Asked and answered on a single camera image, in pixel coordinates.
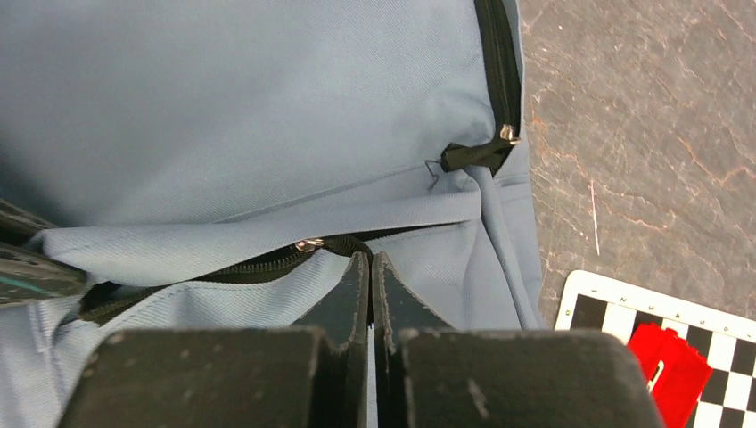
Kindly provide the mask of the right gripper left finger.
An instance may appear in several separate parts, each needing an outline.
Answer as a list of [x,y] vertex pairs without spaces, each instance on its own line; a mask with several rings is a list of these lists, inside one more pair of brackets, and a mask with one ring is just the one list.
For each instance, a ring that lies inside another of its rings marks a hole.
[[364,427],[369,258],[291,326],[126,330],[94,352],[62,427]]

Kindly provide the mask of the blue fabric backpack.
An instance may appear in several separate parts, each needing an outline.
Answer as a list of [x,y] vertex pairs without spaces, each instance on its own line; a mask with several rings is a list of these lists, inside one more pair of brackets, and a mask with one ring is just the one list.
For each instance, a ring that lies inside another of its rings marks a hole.
[[515,1],[4,1],[1,197],[73,292],[11,285],[1,424],[53,427],[120,330],[273,327],[353,235],[461,330],[543,325]]

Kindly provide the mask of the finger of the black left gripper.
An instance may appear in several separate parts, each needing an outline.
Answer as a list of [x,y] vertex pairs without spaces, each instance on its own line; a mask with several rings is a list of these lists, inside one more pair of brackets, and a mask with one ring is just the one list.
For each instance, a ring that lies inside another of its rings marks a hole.
[[31,251],[24,245],[50,222],[1,201],[1,303],[17,304],[79,295],[86,273]]

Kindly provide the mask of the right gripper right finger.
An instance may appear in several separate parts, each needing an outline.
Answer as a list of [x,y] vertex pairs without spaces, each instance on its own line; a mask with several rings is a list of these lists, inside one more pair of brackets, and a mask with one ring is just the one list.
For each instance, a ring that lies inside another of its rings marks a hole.
[[372,260],[381,427],[659,427],[639,364],[611,335],[459,331]]

